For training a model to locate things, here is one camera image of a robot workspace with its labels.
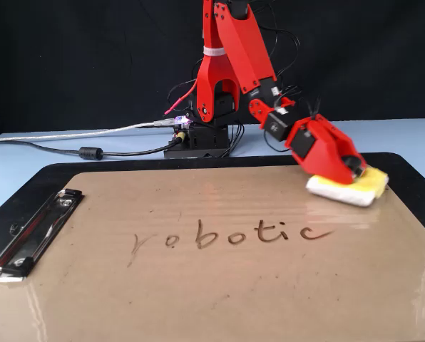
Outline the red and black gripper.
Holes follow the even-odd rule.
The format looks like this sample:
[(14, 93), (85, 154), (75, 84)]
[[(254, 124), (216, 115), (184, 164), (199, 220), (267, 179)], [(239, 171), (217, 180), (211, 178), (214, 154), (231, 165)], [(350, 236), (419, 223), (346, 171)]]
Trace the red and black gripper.
[(296, 121), (285, 145), (308, 174), (340, 184), (352, 184), (367, 168), (351, 138), (322, 115)]

